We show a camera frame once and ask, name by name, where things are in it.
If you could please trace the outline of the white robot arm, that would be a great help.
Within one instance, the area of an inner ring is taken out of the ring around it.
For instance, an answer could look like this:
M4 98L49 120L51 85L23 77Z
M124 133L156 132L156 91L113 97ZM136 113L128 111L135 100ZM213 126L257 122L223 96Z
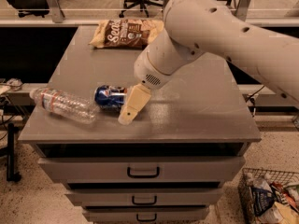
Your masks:
M119 123L131 123L179 70L204 53L218 55L299 106L299 41L235 17L215 0L169 0L164 28L134 64L138 83L129 89Z

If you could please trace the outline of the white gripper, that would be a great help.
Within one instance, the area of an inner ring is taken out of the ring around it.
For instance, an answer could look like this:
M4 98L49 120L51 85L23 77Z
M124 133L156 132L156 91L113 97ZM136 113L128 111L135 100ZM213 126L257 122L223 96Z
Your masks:
M127 92L118 122L129 125L150 100L151 90L160 89L180 67L202 55L203 51L180 45L163 29L135 61L134 75L141 84Z

